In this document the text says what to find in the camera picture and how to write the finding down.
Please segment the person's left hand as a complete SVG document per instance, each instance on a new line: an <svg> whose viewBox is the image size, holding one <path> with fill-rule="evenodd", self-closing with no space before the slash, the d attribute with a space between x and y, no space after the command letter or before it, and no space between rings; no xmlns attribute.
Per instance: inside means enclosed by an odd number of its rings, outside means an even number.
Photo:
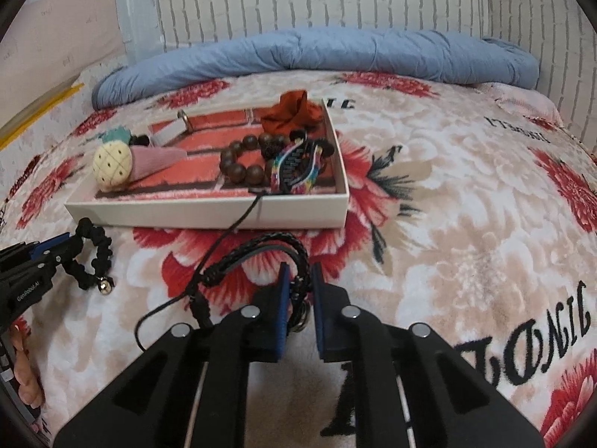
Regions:
<svg viewBox="0 0 597 448"><path fill-rule="evenodd" d="M33 372L28 358L25 341L30 333L26 321L19 318L10 327L10 341L14 348L14 376L19 384L18 396L30 408L39 408L44 402L44 393Z"/></svg>

